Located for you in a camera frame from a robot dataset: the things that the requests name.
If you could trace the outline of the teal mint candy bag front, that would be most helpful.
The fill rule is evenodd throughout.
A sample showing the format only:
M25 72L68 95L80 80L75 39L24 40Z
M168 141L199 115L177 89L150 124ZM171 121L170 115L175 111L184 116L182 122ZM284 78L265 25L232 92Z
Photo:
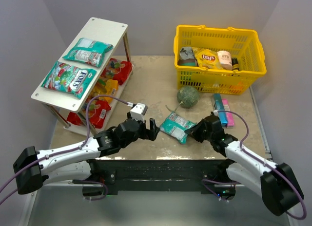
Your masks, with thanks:
M89 38L80 38L74 47L62 58L65 60L85 63L100 67L105 54L112 50L113 45Z

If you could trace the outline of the orange gummy candy bag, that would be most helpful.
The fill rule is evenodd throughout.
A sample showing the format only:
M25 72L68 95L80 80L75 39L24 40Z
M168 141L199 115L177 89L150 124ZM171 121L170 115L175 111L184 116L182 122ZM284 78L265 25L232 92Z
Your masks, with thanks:
M118 81L113 79L99 78L89 94L89 98L98 95L114 96L118 90Z

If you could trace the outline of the red fruit candy bag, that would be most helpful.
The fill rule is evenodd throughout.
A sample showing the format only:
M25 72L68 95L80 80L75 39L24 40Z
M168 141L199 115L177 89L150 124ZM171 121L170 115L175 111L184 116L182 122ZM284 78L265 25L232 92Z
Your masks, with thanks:
M119 85L123 85L132 71L132 63L110 58L101 76L104 78L117 80Z

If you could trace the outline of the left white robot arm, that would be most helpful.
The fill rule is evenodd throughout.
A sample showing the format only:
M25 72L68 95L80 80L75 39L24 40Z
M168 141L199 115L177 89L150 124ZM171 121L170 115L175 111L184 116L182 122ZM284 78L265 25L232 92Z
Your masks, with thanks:
M155 141L159 131L152 118L149 128L146 128L145 122L128 118L116 127L70 146L42 151L33 146L27 147L13 164L18 194L40 189L50 180L49 174L58 168L118 153L138 139Z

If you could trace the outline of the teal mint candy bag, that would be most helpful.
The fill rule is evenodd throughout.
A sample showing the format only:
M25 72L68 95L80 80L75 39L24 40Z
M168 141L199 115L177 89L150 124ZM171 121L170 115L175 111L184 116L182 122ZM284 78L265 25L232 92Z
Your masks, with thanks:
M65 60L85 63L100 67L105 54L112 50L113 45L89 38L80 38L74 47L62 58Z
M188 135L185 131L194 125L194 122L185 119L175 112L171 112L160 125L160 130L178 140L179 143L186 144Z

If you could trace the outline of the red candy bag with barcode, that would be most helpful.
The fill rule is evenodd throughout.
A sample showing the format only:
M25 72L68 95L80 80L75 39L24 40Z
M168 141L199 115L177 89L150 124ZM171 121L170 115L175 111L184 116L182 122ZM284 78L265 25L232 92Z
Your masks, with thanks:
M94 100L88 111L89 122L96 128L101 129L103 127L106 114L111 110L107 101ZM70 112L67 116L67 121L71 124L82 126L83 122L76 113Z

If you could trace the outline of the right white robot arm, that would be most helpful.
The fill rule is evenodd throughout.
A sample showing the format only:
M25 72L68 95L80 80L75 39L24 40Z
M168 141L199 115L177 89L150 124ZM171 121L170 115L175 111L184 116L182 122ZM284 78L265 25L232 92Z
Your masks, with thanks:
M292 168L249 150L236 137L225 133L216 115L202 119L185 132L197 142L210 142L216 152L232 161L226 168L228 178L258 194L272 214L280 216L297 204L304 204L304 194Z

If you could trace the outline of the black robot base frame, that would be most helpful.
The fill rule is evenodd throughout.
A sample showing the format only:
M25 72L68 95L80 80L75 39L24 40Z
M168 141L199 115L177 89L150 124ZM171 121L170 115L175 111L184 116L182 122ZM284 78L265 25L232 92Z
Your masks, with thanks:
M226 160L89 160L91 175L83 184L85 197L120 191L177 191L208 194L207 188L230 199L238 181L226 174L233 161Z

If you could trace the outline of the teal Fox's candy bag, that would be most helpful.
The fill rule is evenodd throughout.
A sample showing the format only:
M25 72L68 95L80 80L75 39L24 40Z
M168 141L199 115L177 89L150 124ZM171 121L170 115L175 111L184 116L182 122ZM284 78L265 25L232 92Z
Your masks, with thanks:
M82 69L57 61L43 80L41 87L72 94L77 99L81 99L96 73L94 69Z

